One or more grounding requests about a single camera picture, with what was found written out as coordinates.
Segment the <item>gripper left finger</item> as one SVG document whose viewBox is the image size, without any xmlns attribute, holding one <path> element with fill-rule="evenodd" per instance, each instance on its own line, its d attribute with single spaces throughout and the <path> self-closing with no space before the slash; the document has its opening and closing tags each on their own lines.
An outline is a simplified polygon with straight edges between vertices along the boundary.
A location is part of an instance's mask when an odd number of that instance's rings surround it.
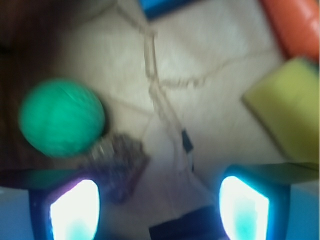
<svg viewBox="0 0 320 240">
<path fill-rule="evenodd" d="M 2 240 L 97 240 L 100 219 L 100 186 L 88 171 L 0 172 Z"/>
</svg>

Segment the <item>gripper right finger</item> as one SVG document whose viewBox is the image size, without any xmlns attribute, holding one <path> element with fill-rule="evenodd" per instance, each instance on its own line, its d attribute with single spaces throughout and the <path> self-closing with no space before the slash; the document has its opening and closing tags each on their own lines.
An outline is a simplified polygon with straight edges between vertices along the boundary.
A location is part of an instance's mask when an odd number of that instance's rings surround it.
<svg viewBox="0 0 320 240">
<path fill-rule="evenodd" d="M 220 182 L 218 203 L 230 240 L 318 240 L 319 165 L 232 164 Z"/>
</svg>

